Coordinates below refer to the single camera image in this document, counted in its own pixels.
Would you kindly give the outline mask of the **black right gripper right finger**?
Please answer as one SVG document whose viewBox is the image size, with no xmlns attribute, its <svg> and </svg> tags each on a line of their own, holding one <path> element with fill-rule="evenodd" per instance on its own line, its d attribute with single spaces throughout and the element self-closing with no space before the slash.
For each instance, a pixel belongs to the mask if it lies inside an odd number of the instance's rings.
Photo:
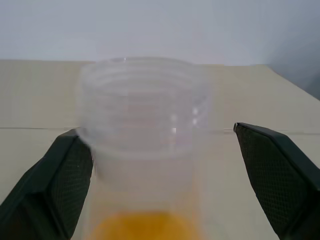
<svg viewBox="0 0 320 240">
<path fill-rule="evenodd" d="M 286 135 L 237 122 L 255 196 L 279 240 L 320 240 L 320 168 Z"/>
</svg>

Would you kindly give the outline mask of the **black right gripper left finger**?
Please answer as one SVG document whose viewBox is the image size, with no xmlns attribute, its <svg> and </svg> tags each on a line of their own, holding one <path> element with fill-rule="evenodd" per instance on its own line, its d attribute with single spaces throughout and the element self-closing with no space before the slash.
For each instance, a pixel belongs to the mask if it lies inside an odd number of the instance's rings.
<svg viewBox="0 0 320 240">
<path fill-rule="evenodd" d="M 71 240 L 92 171 L 76 130 L 59 135 L 0 205 L 0 240 Z"/>
</svg>

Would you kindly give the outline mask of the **clear plastic cup orange liquid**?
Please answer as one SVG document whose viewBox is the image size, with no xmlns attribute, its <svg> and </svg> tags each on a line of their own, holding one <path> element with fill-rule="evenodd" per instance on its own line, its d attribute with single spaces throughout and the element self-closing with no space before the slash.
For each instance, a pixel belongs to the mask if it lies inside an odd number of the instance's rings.
<svg viewBox="0 0 320 240">
<path fill-rule="evenodd" d="M 94 170 L 85 240 L 205 240 L 204 69 L 161 57 L 100 61 L 81 69 L 76 96 Z"/>
</svg>

